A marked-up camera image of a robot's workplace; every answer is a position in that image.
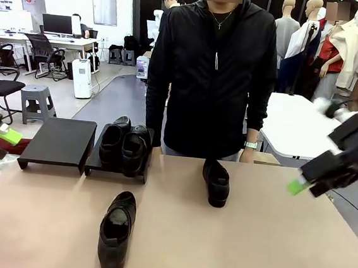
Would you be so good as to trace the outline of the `person's left hand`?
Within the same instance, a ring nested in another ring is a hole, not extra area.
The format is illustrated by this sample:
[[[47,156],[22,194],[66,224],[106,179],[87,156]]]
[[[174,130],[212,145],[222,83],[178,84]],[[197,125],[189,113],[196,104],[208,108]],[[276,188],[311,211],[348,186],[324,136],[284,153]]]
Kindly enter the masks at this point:
[[[242,150],[241,156],[239,157],[239,161],[242,163],[250,163],[253,164],[254,163],[254,153],[255,153],[255,149],[251,149],[249,147],[245,147]]]

